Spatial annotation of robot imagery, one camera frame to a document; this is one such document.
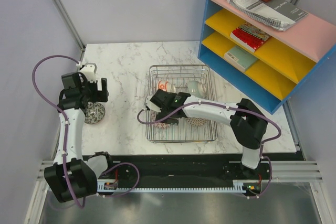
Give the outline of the brown patterned bowl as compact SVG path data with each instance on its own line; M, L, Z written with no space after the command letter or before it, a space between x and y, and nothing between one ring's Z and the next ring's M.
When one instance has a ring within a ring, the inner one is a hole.
M204 126L207 123L207 119L202 118L186 118L186 122L189 123L192 126Z

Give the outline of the orange patterned glass bowl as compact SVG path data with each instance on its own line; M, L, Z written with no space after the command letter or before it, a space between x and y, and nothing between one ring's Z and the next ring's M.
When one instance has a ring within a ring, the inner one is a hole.
M158 82L157 88L170 93L176 92L175 85L166 80L160 80Z

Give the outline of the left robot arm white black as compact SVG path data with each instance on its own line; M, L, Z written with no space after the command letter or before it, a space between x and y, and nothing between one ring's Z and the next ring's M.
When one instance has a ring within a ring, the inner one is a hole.
M82 130L88 105L108 101L108 83L101 79L89 82L88 74L73 72L61 77L64 88L60 92L57 108L61 111L60 136L53 165L44 170L44 178L56 199L60 202L77 201L94 195L98 190L98 178L111 178L115 165L108 161L107 153L95 153L88 159L82 156Z

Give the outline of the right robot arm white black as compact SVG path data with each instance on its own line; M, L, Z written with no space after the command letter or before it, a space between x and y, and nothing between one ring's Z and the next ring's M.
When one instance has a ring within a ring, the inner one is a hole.
M145 106L156 112L156 120L177 125L181 118L206 119L230 126L243 147L240 172L248 179L259 173L261 140L267 121L248 99L238 103L222 103L198 98L185 92L172 93L158 89L146 97Z

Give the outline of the grey patterned bowl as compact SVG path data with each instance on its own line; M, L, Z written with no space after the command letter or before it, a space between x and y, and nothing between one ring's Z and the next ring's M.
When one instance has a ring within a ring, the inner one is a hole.
M106 114L105 107L102 103L89 103L85 113L86 124L97 124L101 122Z

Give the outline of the blue patterned bowl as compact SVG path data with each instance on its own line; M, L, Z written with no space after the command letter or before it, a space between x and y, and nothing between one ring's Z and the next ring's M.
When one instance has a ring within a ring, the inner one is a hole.
M167 123L163 123L163 122L156 122L154 123L154 127L158 128L159 130L165 130L165 129L168 129L170 125Z

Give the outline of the green glass bowl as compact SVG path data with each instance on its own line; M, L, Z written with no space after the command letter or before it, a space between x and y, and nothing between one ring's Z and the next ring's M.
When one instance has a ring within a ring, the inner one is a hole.
M194 95L199 98L204 98L206 96L206 85L202 84L199 81L191 80L187 84L188 91L191 95Z

